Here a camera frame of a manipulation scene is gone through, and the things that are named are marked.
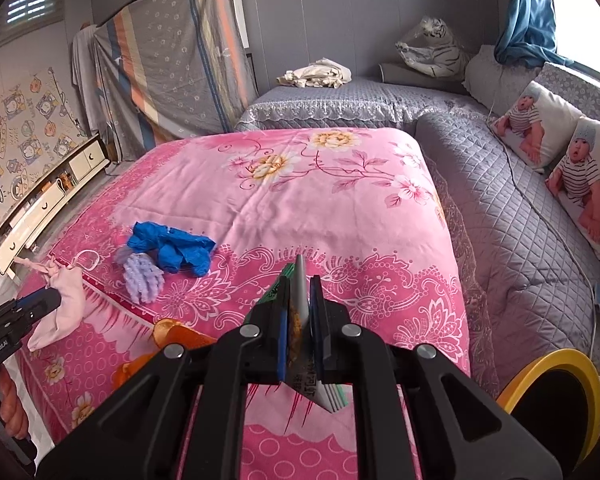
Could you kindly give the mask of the left hand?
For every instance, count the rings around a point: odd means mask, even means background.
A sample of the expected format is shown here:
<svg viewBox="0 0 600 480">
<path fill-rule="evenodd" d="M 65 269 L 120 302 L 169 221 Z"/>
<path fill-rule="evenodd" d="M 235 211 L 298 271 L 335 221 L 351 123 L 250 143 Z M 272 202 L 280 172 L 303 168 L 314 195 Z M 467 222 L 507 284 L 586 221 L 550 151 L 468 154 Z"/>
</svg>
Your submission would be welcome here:
<svg viewBox="0 0 600 480">
<path fill-rule="evenodd" d="M 0 391 L 3 395 L 0 419 L 5 424 L 6 432 L 17 440 L 27 437 L 29 419 L 18 398 L 16 384 L 4 365 L 0 366 Z"/>
</svg>

